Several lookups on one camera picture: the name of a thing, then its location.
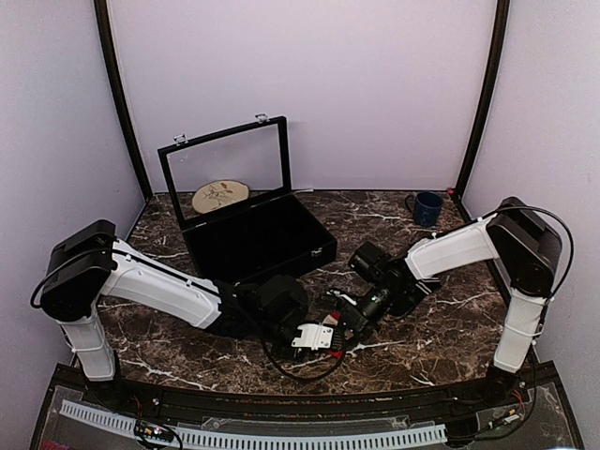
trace vertical black post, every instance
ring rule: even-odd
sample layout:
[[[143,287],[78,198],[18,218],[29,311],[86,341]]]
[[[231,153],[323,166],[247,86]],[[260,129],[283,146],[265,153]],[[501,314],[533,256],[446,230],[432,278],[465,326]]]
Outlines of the vertical black post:
[[[129,157],[131,158],[131,163],[133,164],[133,170],[138,178],[142,195],[146,201],[148,201],[153,195],[152,188],[146,169],[143,166],[142,154],[140,153],[138,141],[135,139],[131,117],[129,116],[128,104],[125,100],[125,91],[123,90],[119,66],[116,61],[113,33],[111,32],[111,20],[106,0],[94,0],[94,7],[96,8],[97,30],[100,34],[100,45],[102,46],[102,53],[104,54],[106,72],[109,76],[114,107],[116,108],[116,113],[119,117],[125,144],[129,152]]]
[[[455,186],[455,195],[460,199],[465,193],[469,177],[473,171],[481,137],[484,134],[486,120],[488,119],[489,105],[494,93],[494,85],[498,76],[498,67],[500,66],[500,57],[503,52],[504,34],[506,32],[506,24],[508,22],[508,9],[510,0],[498,0],[496,5],[496,19],[494,20],[494,31],[491,36],[491,44],[489,47],[489,56],[487,57],[486,75],[477,105],[477,113],[472,124],[471,138],[467,145],[465,158],[462,161],[460,174],[458,175],[457,185]]]

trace open box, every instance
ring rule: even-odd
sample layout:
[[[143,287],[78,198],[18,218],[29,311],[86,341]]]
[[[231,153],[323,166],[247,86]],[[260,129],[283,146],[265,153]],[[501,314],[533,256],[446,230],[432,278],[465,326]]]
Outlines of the open box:
[[[292,193],[287,119],[224,129],[158,150],[179,227],[199,276],[261,283],[336,258],[338,241]],[[199,214],[193,192],[235,180],[250,196]]]

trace beige disc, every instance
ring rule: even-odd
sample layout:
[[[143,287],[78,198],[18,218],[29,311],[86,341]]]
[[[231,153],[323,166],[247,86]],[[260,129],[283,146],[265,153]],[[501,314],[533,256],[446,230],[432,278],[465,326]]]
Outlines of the beige disc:
[[[228,204],[241,202],[249,194],[248,186],[239,181],[215,181],[198,189],[191,199],[191,205],[196,212],[205,214]]]

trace brown marble surface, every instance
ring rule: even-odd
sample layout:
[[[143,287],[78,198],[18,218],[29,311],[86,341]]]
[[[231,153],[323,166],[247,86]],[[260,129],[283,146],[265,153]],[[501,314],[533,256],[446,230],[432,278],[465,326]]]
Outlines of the brown marble surface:
[[[322,191],[297,197],[337,238],[337,260],[300,281],[310,298],[310,317],[331,310],[322,298],[330,287],[363,294],[367,284],[347,261],[370,240],[399,253],[432,231],[462,223],[446,197],[434,229],[416,226],[404,209],[406,192]],[[148,204],[129,242],[139,251],[194,274],[169,196]],[[192,389],[246,394],[358,394],[432,386],[485,375],[505,314],[503,300],[483,263],[441,274],[443,287],[405,320],[388,317],[381,329],[349,352],[343,365],[321,382],[300,384],[282,377],[267,362],[254,338],[208,335],[148,307],[105,297],[98,304],[123,374],[131,379]],[[326,370],[331,357],[286,364],[299,375]]]

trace mug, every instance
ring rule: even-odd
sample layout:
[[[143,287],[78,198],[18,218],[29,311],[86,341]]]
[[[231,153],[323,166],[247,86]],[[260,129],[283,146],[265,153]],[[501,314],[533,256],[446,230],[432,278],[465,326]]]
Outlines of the mug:
[[[409,205],[410,199],[414,200],[413,207]],[[433,227],[442,211],[443,198],[435,192],[419,192],[416,195],[407,195],[404,204],[412,213],[414,223],[422,227]]]

